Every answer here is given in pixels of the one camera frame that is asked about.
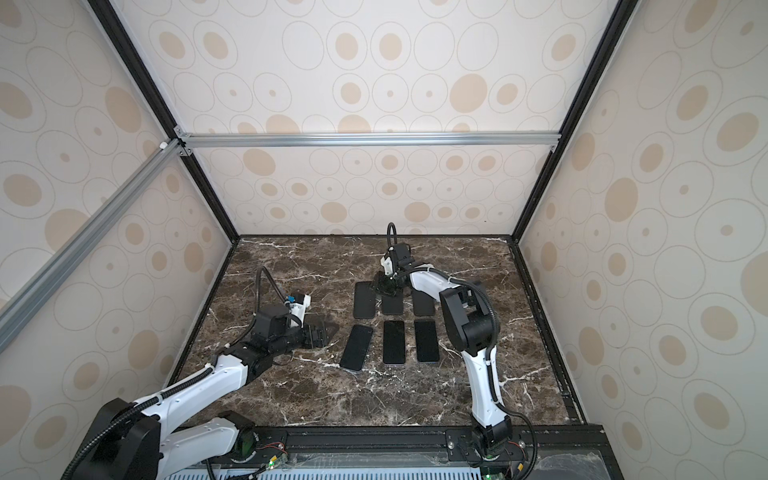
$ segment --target brown marble surface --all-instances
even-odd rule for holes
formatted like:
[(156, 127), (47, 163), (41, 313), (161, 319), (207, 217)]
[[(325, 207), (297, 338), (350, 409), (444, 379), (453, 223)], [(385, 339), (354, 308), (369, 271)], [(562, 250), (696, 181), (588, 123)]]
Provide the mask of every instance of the brown marble surface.
[[(541, 344), (531, 310), (509, 250), (499, 238), (401, 237), (414, 258), (485, 285), (502, 318), (497, 367), (507, 406), (526, 413), (535, 424), (566, 423), (566, 411)], [(227, 268), (182, 376), (200, 369), (212, 351), (234, 339), (250, 321), (253, 272), (266, 265), (288, 293), (312, 295), (307, 319), (324, 316), (340, 326), (324, 349), (297, 350), (285, 366), (274, 366), (248, 386), (232, 392), (193, 417), (195, 425), (232, 409), (257, 425), (469, 425), (472, 397), (461, 356), (445, 334), (437, 304), (440, 362), (416, 360), (411, 299), (406, 289), (405, 314), (371, 320), (352, 317), (354, 284), (371, 280), (386, 249), (382, 238), (271, 237), (246, 238)], [(262, 305), (276, 302), (263, 279)], [(382, 363), (382, 323), (406, 322), (406, 364)], [(370, 325), (373, 340), (363, 371), (339, 368), (349, 331)]]

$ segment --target wall panel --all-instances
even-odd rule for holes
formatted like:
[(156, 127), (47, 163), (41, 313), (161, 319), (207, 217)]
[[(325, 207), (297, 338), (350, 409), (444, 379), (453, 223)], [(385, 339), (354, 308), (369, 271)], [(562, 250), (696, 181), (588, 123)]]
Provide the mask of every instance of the wall panel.
[(75, 0), (0, 9), (0, 308), (164, 135)]
[(104, 403), (170, 375), (230, 247), (184, 171), (172, 161), (0, 354), (0, 478), (58, 478)]
[(521, 242), (628, 479), (768, 468), (766, 27), (645, 2)]
[(241, 234), (509, 233), (548, 145), (200, 148)]
[(194, 133), (557, 130), (615, 0), (115, 2)]

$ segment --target horizontal metal bar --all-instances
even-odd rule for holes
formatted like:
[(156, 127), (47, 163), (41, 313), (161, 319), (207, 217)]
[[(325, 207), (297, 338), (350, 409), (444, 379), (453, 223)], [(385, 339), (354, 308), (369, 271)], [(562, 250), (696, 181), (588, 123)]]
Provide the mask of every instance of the horizontal metal bar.
[(70, 273), (133, 205), (149, 183), (181, 152), (179, 140), (167, 141), (101, 206), (93, 217), (29, 280), (0, 313), (0, 352), (24, 329)]
[(556, 145), (557, 131), (402, 132), (375, 134), (188, 134), (187, 147), (365, 147), (406, 145)]

